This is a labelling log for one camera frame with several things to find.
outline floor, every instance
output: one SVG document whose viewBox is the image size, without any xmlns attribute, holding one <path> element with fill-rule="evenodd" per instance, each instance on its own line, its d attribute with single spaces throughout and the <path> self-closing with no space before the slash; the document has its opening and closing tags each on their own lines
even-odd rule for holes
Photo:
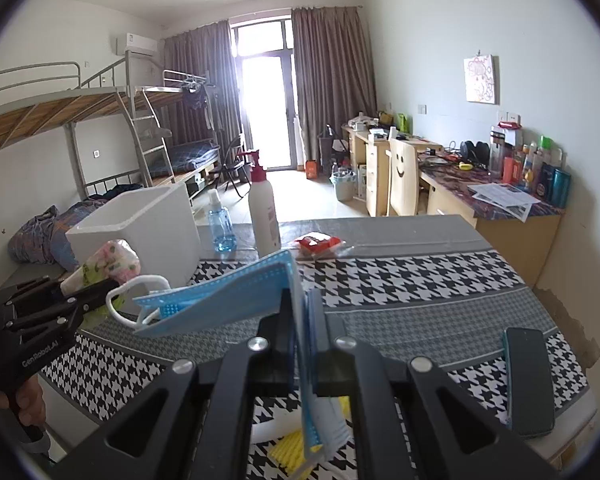
<svg viewBox="0 0 600 480">
<path fill-rule="evenodd" d="M 368 216 L 365 202 L 354 198 L 348 202 L 338 202 L 333 184 L 326 177 L 308 180 L 302 171 L 269 171 L 267 179 L 273 187 L 276 202 L 276 215 L 279 222 L 308 220 L 314 218 L 357 218 Z M 251 223 L 249 213 L 249 184 L 238 184 L 242 199 L 229 184 L 227 192 L 224 184 L 218 187 L 220 200 L 231 215 L 234 224 Z M 193 203 L 196 224 L 205 225 L 208 198 L 201 193 Z"/>
</svg>

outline curtain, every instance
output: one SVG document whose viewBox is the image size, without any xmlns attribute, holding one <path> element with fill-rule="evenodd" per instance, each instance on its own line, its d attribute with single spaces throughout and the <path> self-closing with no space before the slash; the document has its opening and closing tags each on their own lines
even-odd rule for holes
<svg viewBox="0 0 600 480">
<path fill-rule="evenodd" d="M 376 88 L 355 7 L 293 9 L 298 109 L 306 160 L 318 160 L 318 135 L 359 112 L 376 112 Z"/>
<path fill-rule="evenodd" d="M 164 126 L 173 133 L 173 146 L 215 137 L 224 154 L 241 131 L 229 22 L 212 23 L 164 40 L 164 67 L 202 76 L 208 72 L 209 82 L 219 90 L 217 122 L 220 124 L 216 124 L 215 135 L 206 126 L 203 109 L 192 110 L 183 102 L 166 107 L 162 118 Z"/>
</svg>

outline blue can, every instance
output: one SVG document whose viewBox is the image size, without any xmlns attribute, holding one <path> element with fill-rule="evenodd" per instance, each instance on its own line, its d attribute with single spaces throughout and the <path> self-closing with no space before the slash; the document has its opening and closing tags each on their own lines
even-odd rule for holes
<svg viewBox="0 0 600 480">
<path fill-rule="evenodd" d="M 566 171 L 556 168 L 554 171 L 554 183 L 551 189 L 550 202 L 556 207 L 564 209 L 567 206 L 567 196 L 569 195 L 570 185 L 571 175 Z"/>
</svg>

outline door frame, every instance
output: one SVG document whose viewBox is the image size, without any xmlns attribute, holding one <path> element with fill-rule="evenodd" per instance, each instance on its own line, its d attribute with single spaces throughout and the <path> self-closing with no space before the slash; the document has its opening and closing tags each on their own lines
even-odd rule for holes
<svg viewBox="0 0 600 480">
<path fill-rule="evenodd" d="M 280 66 L 282 67 L 282 81 L 285 88 L 285 105 L 286 105 L 286 130 L 289 142 L 289 155 L 290 165 L 289 166 L 277 166 L 270 168 L 271 171 L 284 171 L 284 170 L 296 170 L 298 168 L 298 153 L 296 152 L 296 127 L 294 124 L 296 118 L 296 105 L 294 103 L 294 83 L 291 69 L 291 56 L 294 50 L 289 48 L 286 44 L 286 29 L 285 22 L 288 20 L 288 16 L 280 18 L 272 18 L 270 20 L 262 20 L 258 23 L 245 23 L 243 25 L 237 24 L 232 26 L 232 35 L 235 40 L 235 68 L 238 76 L 238 97 L 240 101 L 240 119 L 242 120 L 242 127 L 244 135 L 246 137 L 247 145 L 253 148 L 253 136 L 251 135 L 251 125 L 249 123 L 249 117 L 244 106 L 244 91 L 242 82 L 242 62 L 245 59 L 251 59 L 253 57 L 279 57 Z M 259 25 L 261 23 L 279 22 L 280 31 L 282 34 L 282 49 L 269 50 L 267 52 L 261 52 L 259 54 L 251 54 L 250 56 L 240 56 L 237 53 L 238 42 L 240 41 L 240 29 L 250 27 L 251 25 Z"/>
</svg>

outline blue liquid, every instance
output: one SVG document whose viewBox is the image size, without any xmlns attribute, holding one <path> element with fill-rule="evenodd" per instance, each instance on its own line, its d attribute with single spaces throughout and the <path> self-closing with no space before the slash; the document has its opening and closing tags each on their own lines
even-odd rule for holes
<svg viewBox="0 0 600 480">
<path fill-rule="evenodd" d="M 237 239 L 227 208 L 223 207 L 216 211 L 209 211 L 206 213 L 206 217 L 211 228 L 216 253 L 235 251 Z"/>
</svg>

